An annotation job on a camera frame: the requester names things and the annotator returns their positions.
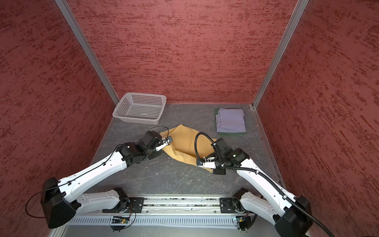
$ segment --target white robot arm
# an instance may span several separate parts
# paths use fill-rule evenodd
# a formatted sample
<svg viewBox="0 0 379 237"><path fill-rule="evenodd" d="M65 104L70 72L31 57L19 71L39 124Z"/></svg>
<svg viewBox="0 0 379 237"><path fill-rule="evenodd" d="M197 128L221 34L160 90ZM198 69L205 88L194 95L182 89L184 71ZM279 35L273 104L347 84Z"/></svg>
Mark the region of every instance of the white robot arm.
<svg viewBox="0 0 379 237"><path fill-rule="evenodd" d="M210 156L213 157L208 156L203 159L199 157L196 141L200 135L212 141L215 153ZM103 160L76 174L60 180L55 178L46 180L43 185L41 205L48 227L57 228L75 215L101 209L103 212L111 213L123 213L127 209L131 212L130 200L121 188L103 193L84 194L84 192L134 163L159 156L161 149L171 142L171 137L162 138L158 133L148 131L137 143L118 145ZM321 224L311 216L310 203L306 198L302 196L297 198L275 183L243 150L239 148L233 150L222 138L214 142L205 133L199 133L195 139L195 152L198 166L213 168L215 174L225 174L226 169L236 170L237 174L250 182L265 198L257 197L242 188L233 195L232 207L235 212L250 211L261 216L272 223L282 237L303 237L313 222Z"/></svg>

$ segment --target wire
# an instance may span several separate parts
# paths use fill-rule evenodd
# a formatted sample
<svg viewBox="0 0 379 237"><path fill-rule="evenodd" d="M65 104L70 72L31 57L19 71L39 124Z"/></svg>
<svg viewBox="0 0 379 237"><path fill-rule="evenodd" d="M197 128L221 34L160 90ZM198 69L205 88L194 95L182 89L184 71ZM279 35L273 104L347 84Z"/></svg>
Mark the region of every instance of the wire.
<svg viewBox="0 0 379 237"><path fill-rule="evenodd" d="M151 131L152 129L154 129L156 127L164 127L164 128L167 129L167 137L166 137L166 141L167 141L167 139L168 139L168 133L169 133L168 127L165 127L165 126L155 126L155 127L152 127L149 131Z"/></svg>
<svg viewBox="0 0 379 237"><path fill-rule="evenodd" d="M98 167L100 167L100 166L102 166L102 165L105 165L105 164L107 163L107 161L109 161L109 159L112 157L112 155L113 155L113 153L116 151L116 149L117 149L119 146L121 146L121 145L122 145L122 144L117 145L117 146L113 149L113 151L112 151L111 155L108 157L108 159L107 159L106 161L102 162L100 165L96 166L95 168L90 169L89 171L85 172L84 174L81 174L81 175L79 175L78 177L76 177L76 178L74 178L74 179L72 179L72 180L69 180L69 181L67 181L67 182L64 183L64 184L58 185L58 186L56 186L56 187L48 188L48 189L45 189L45 190L39 191L38 193L35 193L33 196L31 196L31 197L29 198L29 200L28 200L28 201L26 202L26 204L25 204L25 212L26 212L26 214L27 214L28 216L30 216L30 217L33 217L33 218L45 218L45 217L36 217L36 216L34 216L34 215L32 215L32 214L30 214L30 213L28 212L28 204L29 204L30 200L31 200L34 196L36 196L36 195L38 195L38 194L40 194L40 193L42 193L42 192L45 192L45 191L51 190L51 189L55 189L55 188L56 188L56 190L58 190L59 187L61 187L61 186L63 186L63 185L66 185L66 184L71 184L73 181L75 181L76 179L82 177L83 175L87 174L88 172L91 172L92 170L94 170L94 169L96 169L96 168L98 168Z"/></svg>
<svg viewBox="0 0 379 237"><path fill-rule="evenodd" d="M248 229L250 229L250 227L252 227L253 226L253 224L254 224L254 222L255 222L255 220L257 219L257 214L255 214L255 216L253 217L253 219L251 220L251 223L250 223L250 225L247 227L247 228L245 228L244 229L244 231L246 231L246 230L248 230Z"/></svg>
<svg viewBox="0 0 379 237"><path fill-rule="evenodd" d="M332 234L332 232L324 224L322 224L318 219L316 219L314 216L312 216L311 214L309 214L308 212L306 212L303 208L301 208L299 205L297 205L291 198L287 197L287 195L281 190L281 188L278 187L278 185L274 181L272 181L264 173L259 172L256 169L247 168L247 167L231 167L231 166L226 166L226 165L223 165L223 167L226 168L226 169L230 169L230 170L244 170L244 171L249 171L249 172L254 172L256 174L259 174L264 179L266 179L279 192L279 194L283 196L283 198L285 200L287 200L289 203L291 203L301 213L303 213L304 215L306 215L307 217L309 217L313 222L315 222L319 227L321 227L330 237L334 237L334 235Z"/></svg>
<svg viewBox="0 0 379 237"><path fill-rule="evenodd" d="M200 135L203 135L203 136L205 136L206 138L208 138L208 139L211 141L212 144L214 143L214 141L213 141L213 139L212 139L210 136L208 136L208 134L206 134L206 133L199 132L198 134L196 134L196 137L195 137L195 154L196 154L196 157L197 157L201 162L204 163L204 162L206 162L207 159L203 160L202 158L200 158L199 153L197 152L197 138L198 138ZM210 155L208 155L207 158L211 157L211 155L213 155L213 154L216 154L216 159L218 159L219 156L218 156L218 154L217 154L217 151L215 150L215 152L216 152L216 153L211 153Z"/></svg>
<svg viewBox="0 0 379 237"><path fill-rule="evenodd" d="M218 159L219 163L220 164L224 164L225 161L224 161L224 158L223 158L224 156L222 155L221 148L219 146L214 146L213 149L215 150L215 152L217 154L217 159Z"/></svg>
<svg viewBox="0 0 379 237"><path fill-rule="evenodd" d="M246 215L242 219L245 219L249 214L250 214L250 211L247 211Z"/></svg>
<svg viewBox="0 0 379 237"><path fill-rule="evenodd" d="M133 209L132 209L132 211L134 211L134 219L133 219L133 222L132 222L130 225L128 225L127 227L124 227L124 228L122 228L122 229L120 229L120 230L123 230L123 229L128 228L128 227L131 226L131 225L134 223L134 221L136 220L136 218L137 218L137 213L136 213L136 211L133 210Z"/></svg>
<svg viewBox="0 0 379 237"><path fill-rule="evenodd" d="M129 219L130 219L130 217L132 216L132 210L133 210L133 206L132 206L132 203L130 203Z"/></svg>

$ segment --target red textured wall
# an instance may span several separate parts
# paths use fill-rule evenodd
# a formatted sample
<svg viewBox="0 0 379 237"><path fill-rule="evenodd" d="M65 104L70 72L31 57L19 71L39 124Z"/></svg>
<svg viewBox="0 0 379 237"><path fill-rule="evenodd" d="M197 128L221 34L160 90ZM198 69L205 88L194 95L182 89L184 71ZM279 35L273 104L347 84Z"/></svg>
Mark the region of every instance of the red textured wall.
<svg viewBox="0 0 379 237"><path fill-rule="evenodd" d="M0 42L0 236L43 237L26 200L90 164L114 103L53 0L1 1Z"/></svg>
<svg viewBox="0 0 379 237"><path fill-rule="evenodd" d="M111 84L251 103L297 0L67 0Z"/></svg>
<svg viewBox="0 0 379 237"><path fill-rule="evenodd" d="M378 12L310 1L258 106L287 188L337 237L379 236Z"/></svg>

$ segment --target black motor joint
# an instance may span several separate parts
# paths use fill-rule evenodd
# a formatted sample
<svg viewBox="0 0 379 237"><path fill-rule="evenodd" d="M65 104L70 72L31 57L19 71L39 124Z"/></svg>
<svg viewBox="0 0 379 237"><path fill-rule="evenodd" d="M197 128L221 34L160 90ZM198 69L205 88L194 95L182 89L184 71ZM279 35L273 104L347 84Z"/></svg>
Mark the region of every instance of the black motor joint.
<svg viewBox="0 0 379 237"><path fill-rule="evenodd" d="M117 148L116 151L119 151L122 155L122 160L126 161L127 166L130 166L134 163L141 163L146 159L156 158L161 154L160 151L156 151L157 146L163 144L162 136L154 131L147 131L142 139L137 143L128 142L124 143Z"/></svg>
<svg viewBox="0 0 379 237"><path fill-rule="evenodd" d="M231 167L240 167L241 162L245 159L250 159L249 155L242 149L237 148L233 150L223 138L218 139L212 144L218 159L215 161L217 169L225 169L222 165Z"/></svg>

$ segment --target white plastic basket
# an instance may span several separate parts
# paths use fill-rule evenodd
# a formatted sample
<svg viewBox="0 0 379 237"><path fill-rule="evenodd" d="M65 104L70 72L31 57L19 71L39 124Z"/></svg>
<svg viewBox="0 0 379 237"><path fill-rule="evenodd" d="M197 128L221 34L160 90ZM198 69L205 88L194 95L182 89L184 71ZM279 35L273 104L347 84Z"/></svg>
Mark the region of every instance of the white plastic basket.
<svg viewBox="0 0 379 237"><path fill-rule="evenodd" d="M124 122L158 124L166 105L166 96L126 93L113 111L113 117Z"/></svg>

